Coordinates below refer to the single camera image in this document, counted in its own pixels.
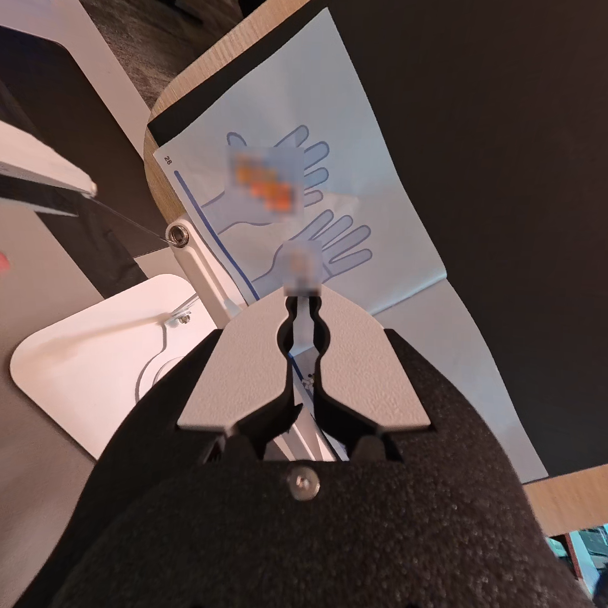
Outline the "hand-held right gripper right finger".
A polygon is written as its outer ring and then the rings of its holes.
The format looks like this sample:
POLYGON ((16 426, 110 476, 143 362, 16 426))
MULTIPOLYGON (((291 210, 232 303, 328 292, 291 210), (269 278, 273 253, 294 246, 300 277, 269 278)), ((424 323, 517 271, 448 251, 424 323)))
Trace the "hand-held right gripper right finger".
POLYGON ((332 290, 309 300, 314 322, 314 417, 345 447, 362 437, 428 430, 428 414, 383 326, 332 290))

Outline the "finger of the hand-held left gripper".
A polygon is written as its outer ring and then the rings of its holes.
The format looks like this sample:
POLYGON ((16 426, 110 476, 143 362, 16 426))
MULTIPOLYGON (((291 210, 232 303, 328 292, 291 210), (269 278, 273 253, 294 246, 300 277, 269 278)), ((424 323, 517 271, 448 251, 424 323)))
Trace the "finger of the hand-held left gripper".
POLYGON ((78 217, 79 213, 64 189, 25 180, 2 180, 1 202, 16 203, 47 215, 78 217))
POLYGON ((1 175, 95 198, 91 177, 33 135, 1 121, 1 175))

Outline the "white book stand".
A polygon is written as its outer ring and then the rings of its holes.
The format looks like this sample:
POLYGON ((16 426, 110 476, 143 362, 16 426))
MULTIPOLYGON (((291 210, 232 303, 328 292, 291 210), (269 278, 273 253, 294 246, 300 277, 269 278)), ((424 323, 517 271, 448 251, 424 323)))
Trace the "white book stand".
POLYGON ((25 338, 10 374, 99 459, 136 403, 215 329, 185 278, 158 274, 25 338))

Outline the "instruction booklet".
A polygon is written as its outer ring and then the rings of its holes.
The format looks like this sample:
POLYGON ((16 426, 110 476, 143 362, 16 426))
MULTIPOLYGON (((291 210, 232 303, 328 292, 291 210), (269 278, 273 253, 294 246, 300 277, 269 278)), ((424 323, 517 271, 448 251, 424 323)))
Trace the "instruction booklet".
POLYGON ((150 121, 156 162, 206 248, 247 303, 280 285, 288 239, 323 251, 323 280, 422 346, 482 415, 522 482, 548 471, 490 349, 398 175, 402 118, 381 131, 379 102, 355 66, 371 30, 348 31, 355 1, 311 1, 150 121), (300 150, 300 217, 274 220, 225 194, 231 148, 300 150))

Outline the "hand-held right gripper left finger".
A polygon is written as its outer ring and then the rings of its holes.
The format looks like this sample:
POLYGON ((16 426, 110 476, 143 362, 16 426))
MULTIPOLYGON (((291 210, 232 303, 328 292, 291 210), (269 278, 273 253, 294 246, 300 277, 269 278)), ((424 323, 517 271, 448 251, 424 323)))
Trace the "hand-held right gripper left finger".
POLYGON ((178 427, 243 435, 266 445, 288 432, 294 402, 293 321, 297 299, 276 290, 246 308, 221 331, 178 427))

